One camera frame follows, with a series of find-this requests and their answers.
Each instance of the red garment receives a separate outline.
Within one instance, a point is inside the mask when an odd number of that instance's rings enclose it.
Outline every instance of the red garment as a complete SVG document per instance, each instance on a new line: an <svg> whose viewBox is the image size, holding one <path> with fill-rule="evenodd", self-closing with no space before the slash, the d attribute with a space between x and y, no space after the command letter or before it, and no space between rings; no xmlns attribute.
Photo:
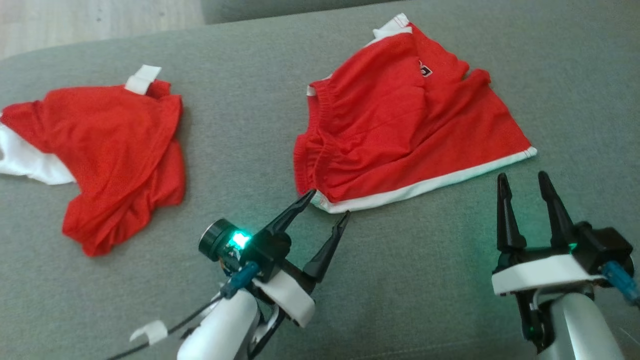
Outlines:
<svg viewBox="0 0 640 360"><path fill-rule="evenodd" d="M81 194L62 232L99 256L145 227L156 207L182 202L184 162L174 139L181 114L180 95L156 80L146 95L123 86L53 90L5 108L2 122L71 171Z"/></svg>
<svg viewBox="0 0 640 360"><path fill-rule="evenodd" d="M408 199L535 154L487 71L465 78L467 63L402 25L411 32L364 47L309 85L296 187L318 189L313 203L331 213Z"/></svg>

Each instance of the robotic arm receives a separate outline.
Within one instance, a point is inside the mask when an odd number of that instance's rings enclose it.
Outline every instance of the robotic arm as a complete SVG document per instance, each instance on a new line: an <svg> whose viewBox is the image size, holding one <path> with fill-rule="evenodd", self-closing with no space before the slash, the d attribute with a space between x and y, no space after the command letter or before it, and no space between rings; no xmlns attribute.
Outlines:
<svg viewBox="0 0 640 360"><path fill-rule="evenodd" d="M217 295L221 300L185 334L178 360L253 359L286 318L299 327L309 323L316 308L309 295L322 282L349 220L347 212L303 270L286 260L291 238L285 231L315 192L306 193L253 236L225 219L204 232L198 249L219 261L231 278ZM258 300L271 308L269 316Z"/></svg>
<svg viewBox="0 0 640 360"><path fill-rule="evenodd" d="M513 294L522 335L536 345L539 359L624 359L600 310L594 286L615 285L633 305L640 302L631 277L633 247L612 227L574 224L549 176L538 174L551 224L551 246L532 249L518 230L511 188L498 176L497 248L493 271L496 295Z"/></svg>

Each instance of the white trim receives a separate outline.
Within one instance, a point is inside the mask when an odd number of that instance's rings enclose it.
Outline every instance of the white trim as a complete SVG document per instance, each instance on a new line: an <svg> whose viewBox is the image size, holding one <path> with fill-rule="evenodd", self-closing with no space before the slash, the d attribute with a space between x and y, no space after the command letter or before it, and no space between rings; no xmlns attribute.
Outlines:
<svg viewBox="0 0 640 360"><path fill-rule="evenodd" d="M359 197L357 199L350 199L331 203L321 192L316 192L316 195L311 199L311 203L318 208L325 210L331 214L343 213L347 210L356 211L377 208L378 206L390 204L392 202L406 200L414 196L418 196L422 193L430 192L443 186L460 183L464 180L471 179L476 176L480 176L489 171L493 171L497 168L511 165L518 161L531 158L538 153L538 150L534 147L530 147L525 151L518 152L513 155L506 156L504 158L494 160L476 167L466 168L452 172L447 175L434 177L419 181L418 183L405 186L397 190L390 192L377 193L365 197Z"/></svg>
<svg viewBox="0 0 640 360"><path fill-rule="evenodd" d="M371 40L364 47L375 44L376 42L379 42L384 38L392 37L394 35L413 33L413 29L408 25L409 19L407 19L403 13L400 13L393 19L389 20L386 24L382 25L380 29L373 29L373 36L375 37L375 39Z"/></svg>
<svg viewBox="0 0 640 360"><path fill-rule="evenodd" d="M162 68L158 66L142 65L140 70L129 76L124 88L136 94L145 95L151 83L156 80L160 70Z"/></svg>
<svg viewBox="0 0 640 360"><path fill-rule="evenodd" d="M0 123L0 174L28 176L48 185L76 179L54 154L44 154L8 126Z"/></svg>

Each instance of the blue cable connector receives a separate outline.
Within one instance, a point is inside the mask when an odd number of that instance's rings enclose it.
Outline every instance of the blue cable connector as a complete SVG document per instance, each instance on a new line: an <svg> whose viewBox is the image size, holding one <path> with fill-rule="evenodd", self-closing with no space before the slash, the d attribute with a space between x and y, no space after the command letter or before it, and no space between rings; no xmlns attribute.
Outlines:
<svg viewBox="0 0 640 360"><path fill-rule="evenodd" d="M640 306L640 291L636 282L617 261L610 261L602 267L602 275L615 286L632 305Z"/></svg>
<svg viewBox="0 0 640 360"><path fill-rule="evenodd" d="M231 276L220 289L220 295L225 299L231 299L240 289L251 283L254 277L260 272L260 267L253 261L248 262L240 271Z"/></svg>

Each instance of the gray fabric upholstery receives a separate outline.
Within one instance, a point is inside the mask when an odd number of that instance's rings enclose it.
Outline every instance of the gray fabric upholstery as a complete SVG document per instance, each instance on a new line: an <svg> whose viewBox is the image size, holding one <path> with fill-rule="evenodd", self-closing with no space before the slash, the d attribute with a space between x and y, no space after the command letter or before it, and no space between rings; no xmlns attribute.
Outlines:
<svg viewBox="0 0 640 360"><path fill-rule="evenodd" d="M201 4L205 23L219 24L221 22L386 3L387 1L389 0L202 0Z"/></svg>
<svg viewBox="0 0 640 360"><path fill-rule="evenodd" d="M92 42L0 63L0 106L53 88L124 82L140 64L184 96L184 203L103 258L85 257L61 222L77 186L0 176L0 357L100 359L137 327L173 325L223 280L197 251L226 217L256 231L295 199L292 147L307 83L327 76L404 12L493 88L538 148L508 167L530 245L550 236L537 171L574 220L615 226L639 246L640 6L632 1L410 1ZM352 216L307 329L286 323L263 359L530 359L513 297L496 297L498 172ZM336 219L309 209L291 227L304 264ZM639 264L638 252L634 254ZM613 290L596 302L629 359L637 310ZM173 359L170 338L131 359Z"/></svg>

